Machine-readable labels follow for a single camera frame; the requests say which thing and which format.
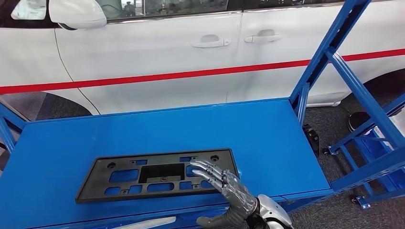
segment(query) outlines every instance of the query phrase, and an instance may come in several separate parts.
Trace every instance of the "blue metal frame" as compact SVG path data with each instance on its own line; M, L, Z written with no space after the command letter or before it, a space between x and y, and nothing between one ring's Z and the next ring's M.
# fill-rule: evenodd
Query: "blue metal frame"
M385 113L389 116L395 113L398 109L405 105L405 94L401 95L397 99L395 99L392 103L384 108ZM355 137L364 134L365 132L369 131L371 128L375 127L375 122L372 119L369 119L367 122L363 123L353 132L348 134L342 140L340 140L337 144L330 147L330 151L334 152L339 149L339 146L344 146L351 142Z
M336 50L339 48L349 31L352 29L370 2L371 0L350 0L344 2L341 11L338 13L335 21L326 33L325 37L320 43L319 48L316 50L314 56L309 62L309 65L305 69L303 75L297 83L297 86L294 88L290 96L290 101L291 104L293 104L293 108L295 108L294 105L304 85L309 83L309 89L311 89L323 69L328 64L329 60L325 54L325 51L329 47L333 47Z
M360 104L367 110L371 119L375 121L384 136L389 139L389 142L394 146L404 146L404 137L401 132L395 127L384 110L380 107L373 96L368 92L365 86L354 75L354 73L347 66L341 56L339 56L335 49L328 48L326 55L329 57L336 70L340 73L343 80L352 90L353 94L359 100Z
M26 122L10 111L6 106L0 104L0 138L3 140L8 152L11 154L14 150L16 141L10 131L11 127L7 121L14 125L12 129L17 133L24 128Z
M405 167L405 138L388 118L388 115L405 105L405 94L389 104L385 109L382 109L370 95L364 85L350 70L342 57L340 57L336 52L344 38L347 36L370 2L371 0L345 1L341 11L333 22L331 28L328 30L308 67L305 69L302 77L289 97L289 101L297 115L297 119L302 125L304 122L304 114L309 90L312 88L328 62L331 61L333 66L337 69L338 73L342 76L343 80L347 83L353 94L365 107L371 117L369 121L347 135L338 144L330 147L331 153L335 153L339 149L342 151L342 153L348 159L349 164L352 166L353 171L335 181L330 182L330 187L334 191L333 193L330 193L329 191L324 192L321 190L317 196L305 196L305 198L303 198L299 195L287 195L281 197L286 200L297 199L291 204L283 203L283 207L287 212L292 212L307 205L317 203L333 195L360 185L363 185L370 195L368 198L358 197L359 203L363 206L363 208L368 208L369 203L373 201L405 195L404 189L396 189L393 186L389 187L389 190L386 193L374 195L372 188L368 185L368 182L371 180L378 178L383 180L386 178L383 176ZM21 130L24 128L26 122L20 119L13 112L9 111L5 106L0 104L0 137L3 139L7 149L12 152L15 146L15 141L12 137L7 121L13 123ZM378 127L381 129L385 138L362 136L362 134L376 125L378 125ZM388 141L394 147L394 150L378 158L368 157L366 158L367 164L362 167L358 167L348 152L346 145L349 142L354 142L360 151L364 151L366 150L365 146L360 144L360 142L363 140Z

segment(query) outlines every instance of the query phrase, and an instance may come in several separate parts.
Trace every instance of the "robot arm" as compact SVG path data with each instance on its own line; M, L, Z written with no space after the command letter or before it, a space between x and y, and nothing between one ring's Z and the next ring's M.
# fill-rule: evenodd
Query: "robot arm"
M270 197L260 194L255 198L237 176L205 160L192 160L199 170L192 172L206 179L228 200L230 207L223 215L199 217L203 228L239 226L246 221L250 229L293 229L286 211Z

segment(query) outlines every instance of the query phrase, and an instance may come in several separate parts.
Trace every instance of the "black device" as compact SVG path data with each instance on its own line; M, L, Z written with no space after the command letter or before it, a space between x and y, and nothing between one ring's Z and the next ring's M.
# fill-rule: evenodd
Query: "black device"
M76 203L215 193L190 160L211 161L238 176L231 149L96 158Z

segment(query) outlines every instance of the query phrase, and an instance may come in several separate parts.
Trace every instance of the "caster wheel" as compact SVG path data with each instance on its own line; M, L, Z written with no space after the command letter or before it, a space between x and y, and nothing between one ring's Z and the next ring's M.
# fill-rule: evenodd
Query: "caster wheel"
M323 152L324 155L330 155L330 151L329 151L328 148L323 148L322 152Z
M357 200L357 196L356 195L350 195L349 196L350 201L355 204L355 205L360 205L359 201Z

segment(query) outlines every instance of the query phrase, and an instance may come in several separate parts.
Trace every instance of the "mounting hole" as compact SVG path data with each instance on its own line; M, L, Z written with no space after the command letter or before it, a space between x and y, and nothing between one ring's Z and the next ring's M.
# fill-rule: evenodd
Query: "mounting hole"
M107 165L107 168L114 168L115 165L116 165L116 164L115 164L114 162L111 162L110 164Z
M218 160L219 160L219 157L218 157L217 155L212 155L212 156L211 156L211 160L212 160L213 162L218 161Z

